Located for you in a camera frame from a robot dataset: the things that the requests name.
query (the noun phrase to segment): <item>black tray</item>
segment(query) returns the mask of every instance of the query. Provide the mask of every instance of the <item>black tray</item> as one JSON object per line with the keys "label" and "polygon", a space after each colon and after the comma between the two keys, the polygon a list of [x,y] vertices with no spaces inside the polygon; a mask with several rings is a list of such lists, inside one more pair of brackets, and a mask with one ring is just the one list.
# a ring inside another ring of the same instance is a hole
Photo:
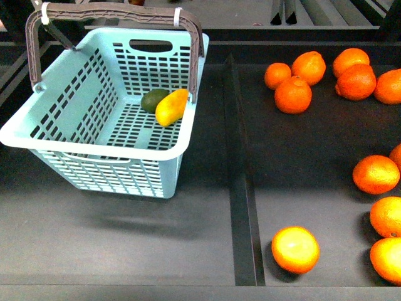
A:
{"label": "black tray", "polygon": [[[400,68],[401,44],[211,43],[176,195],[168,201],[77,191],[26,150],[0,147],[5,300],[400,300],[368,259],[378,197],[352,183],[356,162],[401,139],[401,106],[337,97],[330,63],[369,53],[377,75]],[[328,64],[302,115],[274,107],[269,63],[317,50]],[[60,52],[49,49],[48,61]],[[3,122],[30,95],[3,105]],[[400,185],[386,195],[401,196]],[[309,228],[321,258],[294,277],[269,244]]]}

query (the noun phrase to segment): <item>citrus fruit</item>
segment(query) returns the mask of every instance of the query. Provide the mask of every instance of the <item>citrus fruit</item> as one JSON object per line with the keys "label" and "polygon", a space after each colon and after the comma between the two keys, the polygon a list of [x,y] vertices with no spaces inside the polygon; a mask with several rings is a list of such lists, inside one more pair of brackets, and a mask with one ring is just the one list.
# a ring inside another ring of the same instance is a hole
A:
{"label": "citrus fruit", "polygon": [[374,203],[370,223],[383,237],[401,237],[401,198],[388,196]]}
{"label": "citrus fruit", "polygon": [[396,163],[401,172],[401,144],[394,147],[388,157]]}
{"label": "citrus fruit", "polygon": [[311,51],[299,55],[291,66],[293,76],[299,76],[306,80],[309,86],[316,85],[323,78],[326,71],[326,63],[317,51]]}
{"label": "citrus fruit", "polygon": [[280,83],[291,77],[291,68],[284,63],[269,65],[264,73],[264,83],[269,89],[275,90]]}
{"label": "citrus fruit", "polygon": [[277,108],[283,113],[299,114],[304,112],[312,100],[312,90],[300,77],[283,81],[274,92]]}
{"label": "citrus fruit", "polygon": [[377,79],[375,98],[386,105],[401,103],[401,69],[391,70]]}
{"label": "citrus fruit", "polygon": [[353,169],[352,179],[360,190],[369,194],[381,194],[398,184],[400,171],[388,157],[372,155],[358,162]]}
{"label": "citrus fruit", "polygon": [[347,68],[337,79],[336,92],[348,100],[363,100],[376,87],[376,76],[369,65],[356,64]]}
{"label": "citrus fruit", "polygon": [[369,65],[369,56],[362,49],[348,48],[335,58],[333,62],[333,74],[338,78],[346,69],[356,64]]}
{"label": "citrus fruit", "polygon": [[128,3],[133,4],[133,5],[143,6],[143,4],[145,3],[145,0],[128,0]]}
{"label": "citrus fruit", "polygon": [[271,251],[281,268],[295,274],[308,273],[320,257],[316,238],[300,226],[279,230],[271,242]]}
{"label": "citrus fruit", "polygon": [[401,238],[383,238],[370,249],[370,261],[376,272],[387,281],[401,286]]}

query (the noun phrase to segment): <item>avocado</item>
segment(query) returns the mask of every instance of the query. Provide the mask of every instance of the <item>avocado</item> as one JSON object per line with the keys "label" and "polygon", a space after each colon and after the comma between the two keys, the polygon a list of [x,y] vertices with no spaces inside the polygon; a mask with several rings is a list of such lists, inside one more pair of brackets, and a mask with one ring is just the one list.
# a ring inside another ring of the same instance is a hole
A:
{"label": "avocado", "polygon": [[153,89],[146,93],[141,101],[140,106],[148,113],[156,112],[156,107],[170,92],[166,89]]}

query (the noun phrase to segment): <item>basket handle hole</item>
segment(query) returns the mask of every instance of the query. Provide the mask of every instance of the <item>basket handle hole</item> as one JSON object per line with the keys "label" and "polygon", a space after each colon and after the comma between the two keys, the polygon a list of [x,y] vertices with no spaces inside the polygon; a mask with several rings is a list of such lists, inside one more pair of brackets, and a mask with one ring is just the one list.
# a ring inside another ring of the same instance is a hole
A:
{"label": "basket handle hole", "polygon": [[157,40],[130,40],[130,47],[135,50],[161,53],[169,52],[173,49],[173,44],[169,41],[157,41]]}

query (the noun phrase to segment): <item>basket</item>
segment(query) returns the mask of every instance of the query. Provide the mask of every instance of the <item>basket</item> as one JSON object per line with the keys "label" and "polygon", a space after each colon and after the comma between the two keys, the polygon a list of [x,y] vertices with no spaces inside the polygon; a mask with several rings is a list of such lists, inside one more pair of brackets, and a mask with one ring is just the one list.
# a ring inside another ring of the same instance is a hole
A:
{"label": "basket", "polygon": [[[189,145],[209,39],[185,11],[177,18],[177,10],[117,3],[47,7],[49,18],[87,19],[88,13],[153,23],[163,16],[159,24],[178,21],[187,31],[94,29],[42,76],[37,27],[43,14],[34,12],[26,30],[34,93],[0,130],[0,141],[29,149],[78,189],[171,198]],[[132,40],[166,41],[172,49],[142,51]],[[190,91],[182,120],[163,128],[140,108],[142,95],[154,88]]]}

